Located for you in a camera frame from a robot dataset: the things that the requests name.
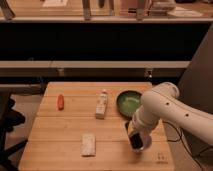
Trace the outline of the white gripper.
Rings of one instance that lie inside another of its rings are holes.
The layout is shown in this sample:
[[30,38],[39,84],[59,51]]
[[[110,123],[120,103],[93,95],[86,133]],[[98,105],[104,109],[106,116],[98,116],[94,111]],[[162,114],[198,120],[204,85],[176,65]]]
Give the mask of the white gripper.
[[129,137],[138,134],[141,139],[147,139],[156,126],[156,117],[134,115],[127,127],[127,134]]

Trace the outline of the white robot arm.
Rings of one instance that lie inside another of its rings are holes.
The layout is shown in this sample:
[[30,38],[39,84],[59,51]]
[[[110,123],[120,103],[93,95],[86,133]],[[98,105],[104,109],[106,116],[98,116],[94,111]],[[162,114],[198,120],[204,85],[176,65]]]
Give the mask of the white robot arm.
[[176,85],[164,82],[142,93],[141,106],[126,124],[133,149],[143,149],[160,119],[175,122],[205,143],[213,146],[213,115],[192,108],[178,100]]

